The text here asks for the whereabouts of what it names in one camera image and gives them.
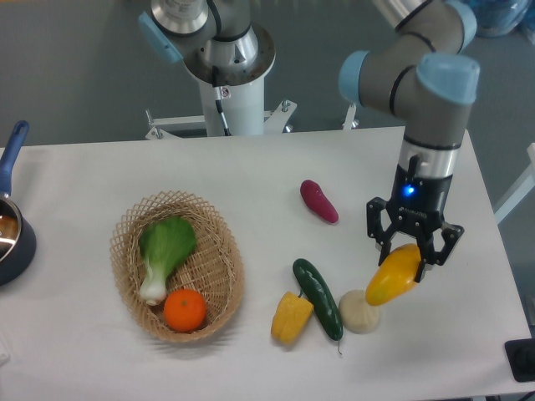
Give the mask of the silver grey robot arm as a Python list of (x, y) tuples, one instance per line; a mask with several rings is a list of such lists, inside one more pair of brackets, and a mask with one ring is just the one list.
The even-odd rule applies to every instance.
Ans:
[[(458, 1), (378, 1), (397, 32), (384, 52), (344, 61), (340, 94), (350, 103), (405, 123), (391, 196), (367, 205), (367, 233), (390, 254), (392, 238), (416, 240), (420, 281), (446, 262), (463, 234), (445, 221), (456, 158), (476, 100), (480, 68), (462, 55), (476, 33)], [(184, 63), (199, 84), (210, 136), (267, 130), (264, 78), (275, 60), (270, 34), (252, 21), (247, 1), (154, 1), (138, 19), (146, 42), (168, 63)]]

